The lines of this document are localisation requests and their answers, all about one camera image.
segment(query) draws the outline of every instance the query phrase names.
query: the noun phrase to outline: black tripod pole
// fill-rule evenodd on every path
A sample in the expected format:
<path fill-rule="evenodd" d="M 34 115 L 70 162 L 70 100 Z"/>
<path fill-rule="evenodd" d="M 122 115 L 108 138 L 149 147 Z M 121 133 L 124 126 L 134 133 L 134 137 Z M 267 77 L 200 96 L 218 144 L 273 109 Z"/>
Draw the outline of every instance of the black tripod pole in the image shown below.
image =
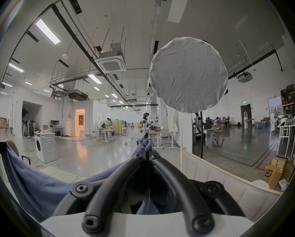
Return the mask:
<path fill-rule="evenodd" d="M 204 129 L 203 129 L 203 112 L 200 112 L 200 124 L 201 124 L 201 155 L 200 158 L 203 158 L 204 151 Z"/>

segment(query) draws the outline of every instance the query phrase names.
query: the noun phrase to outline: washing machine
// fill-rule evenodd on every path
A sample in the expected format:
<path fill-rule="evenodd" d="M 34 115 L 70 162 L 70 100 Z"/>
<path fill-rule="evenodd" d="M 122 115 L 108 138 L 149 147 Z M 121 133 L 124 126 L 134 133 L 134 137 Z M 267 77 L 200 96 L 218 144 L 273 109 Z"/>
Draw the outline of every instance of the washing machine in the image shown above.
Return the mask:
<path fill-rule="evenodd" d="M 57 160 L 57 146 L 55 133 L 53 132 L 35 132 L 35 149 L 38 159 L 43 163 Z"/>

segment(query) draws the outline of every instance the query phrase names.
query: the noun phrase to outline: white ceiling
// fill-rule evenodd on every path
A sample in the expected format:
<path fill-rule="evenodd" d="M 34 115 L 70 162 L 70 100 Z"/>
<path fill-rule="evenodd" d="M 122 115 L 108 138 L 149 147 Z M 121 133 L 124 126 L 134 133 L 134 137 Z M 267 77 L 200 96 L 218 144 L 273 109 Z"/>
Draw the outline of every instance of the white ceiling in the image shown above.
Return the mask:
<path fill-rule="evenodd" d="M 82 13 L 77 17 L 68 1 L 63 1 L 82 34 L 86 39 L 88 35 L 93 45 L 102 46 L 109 29 L 103 45 L 104 51 L 110 49 L 112 41 L 120 42 L 124 27 L 122 49 L 125 52 L 126 68 L 129 70 L 116 73 L 119 77 L 119 81 L 116 82 L 124 86 L 121 90 L 123 94 L 129 95 L 130 92 L 129 97 L 134 97 L 131 93 L 135 93 L 136 89 L 136 96 L 143 97 L 141 100 L 145 101 L 148 69 L 144 68 L 150 66 L 149 51 L 155 0 L 77 0 L 82 9 Z M 230 68 L 235 63 L 244 61 L 246 55 L 239 40 L 244 44 L 249 56 L 259 52 L 267 42 L 273 43 L 276 49 L 283 45 L 281 39 L 284 34 L 283 27 L 267 0 L 188 0 L 180 23 L 167 21 L 171 2 L 172 0 L 161 2 L 156 36 L 156 40 L 159 40 L 158 48 L 176 37 L 190 36 L 203 39 L 219 51 L 226 67 Z M 44 0 L 37 0 L 37 3 L 40 3 L 41 7 L 39 13 L 50 4 Z M 57 3 L 57 7 L 78 39 L 88 49 L 61 3 Z M 42 16 L 42 20 L 61 42 L 54 45 L 37 26 L 31 26 L 30 31 L 39 42 L 34 42 L 28 35 L 24 36 L 13 56 L 20 64 L 12 62 L 24 69 L 25 73 L 21 74 L 8 67 L 7 72 L 12 77 L 7 76 L 4 81 L 50 95 L 43 89 L 51 91 L 48 85 L 52 74 L 55 77 L 66 73 L 75 74 L 89 67 L 90 70 L 95 68 L 72 41 L 51 9 Z M 69 58 L 63 59 L 63 53 L 67 53 Z M 69 68 L 57 62 L 59 59 L 67 63 Z M 98 79 L 102 84 L 98 85 L 88 78 L 86 80 L 89 83 L 83 80 L 77 81 L 75 88 L 88 93 L 91 99 L 103 99 L 107 94 L 110 96 L 107 102 L 111 102 L 110 94 L 116 92 L 103 77 Z"/>

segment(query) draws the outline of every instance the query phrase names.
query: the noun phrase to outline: wooden shelf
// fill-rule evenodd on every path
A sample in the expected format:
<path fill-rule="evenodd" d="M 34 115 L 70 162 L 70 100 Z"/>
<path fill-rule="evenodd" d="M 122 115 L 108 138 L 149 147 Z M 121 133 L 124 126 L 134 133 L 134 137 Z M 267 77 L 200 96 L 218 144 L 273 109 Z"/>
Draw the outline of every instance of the wooden shelf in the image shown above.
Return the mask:
<path fill-rule="evenodd" d="M 290 103 L 290 104 L 285 104 L 285 105 L 282 105 L 282 107 L 284 107 L 284 106 L 287 106 L 287 105 L 293 105 L 293 104 L 295 104 L 295 102 L 293 102 L 293 103 Z"/>
<path fill-rule="evenodd" d="M 293 92 L 289 93 L 288 95 L 290 95 L 290 94 L 293 94 L 293 93 L 295 93 L 295 91 L 293 91 Z"/>

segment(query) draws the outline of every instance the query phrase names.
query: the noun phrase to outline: green floor line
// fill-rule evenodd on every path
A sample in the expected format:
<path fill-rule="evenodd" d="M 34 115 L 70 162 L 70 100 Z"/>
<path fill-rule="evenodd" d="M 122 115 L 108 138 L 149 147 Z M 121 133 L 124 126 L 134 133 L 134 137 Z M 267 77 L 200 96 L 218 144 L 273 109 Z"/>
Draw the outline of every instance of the green floor line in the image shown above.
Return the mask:
<path fill-rule="evenodd" d="M 275 144 L 276 144 L 276 142 L 278 141 L 279 139 L 276 139 L 271 145 L 270 145 L 270 147 L 268 148 L 268 149 L 270 149 L 272 146 L 272 149 L 274 148 L 274 146 L 275 146 Z M 266 152 L 264 153 L 264 154 L 262 154 L 262 156 L 251 166 L 251 167 L 253 167 L 255 164 L 257 164 L 257 162 L 268 152 L 268 149 L 266 150 Z"/>
<path fill-rule="evenodd" d="M 224 158 L 226 158 L 226 159 L 229 159 L 229 160 L 232 160 L 232 161 L 234 161 L 234 162 L 237 162 L 237 163 L 239 163 L 239 164 L 242 164 L 242 165 L 245 165 L 245 166 L 248 166 L 248 167 L 253 167 L 267 152 L 268 152 L 268 150 L 273 146 L 273 145 L 275 145 L 275 143 L 276 143 L 276 141 L 277 141 L 278 139 L 276 139 L 270 146 L 269 146 L 269 148 L 262 154 L 262 156 L 253 164 L 253 165 L 248 165 L 248 164 L 245 164 L 245 163 L 242 163 L 242 162 L 240 162 L 240 161 L 237 161 L 237 160 L 234 160 L 234 159 L 231 159 L 231 158 L 229 158 L 229 157 L 226 157 L 226 156 L 223 156 L 223 155 L 221 155 L 221 154 L 218 154 L 218 153 L 216 153 L 216 152 L 213 152 L 213 151 L 211 151 L 211 150 L 209 150 L 209 149 L 207 149 L 209 152 L 211 152 L 211 153 L 214 153 L 214 154 L 216 154 L 216 155 L 218 155 L 218 156 L 221 156 L 221 157 L 224 157 Z"/>

